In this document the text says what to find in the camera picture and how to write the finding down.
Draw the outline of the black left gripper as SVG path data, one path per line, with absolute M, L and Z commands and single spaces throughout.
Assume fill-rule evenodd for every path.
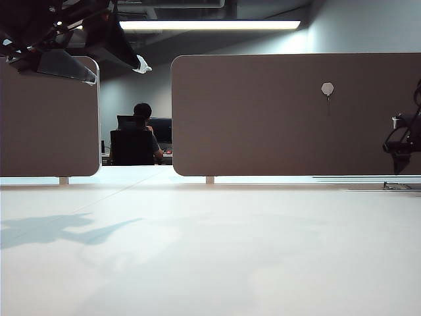
M 1 2 L 1 56 L 19 72 L 95 85 L 97 75 L 68 48 L 77 30 L 86 33 L 86 53 L 140 74 L 152 71 L 114 18 L 114 1 Z

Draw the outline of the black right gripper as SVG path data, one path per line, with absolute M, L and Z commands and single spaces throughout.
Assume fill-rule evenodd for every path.
M 392 117 L 392 133 L 405 128 L 404 134 L 398 142 L 392 143 L 393 172 L 401 174 L 410 163 L 410 154 L 420 152 L 420 80 L 418 81 L 413 101 L 417 106 L 415 114 L 399 113 Z

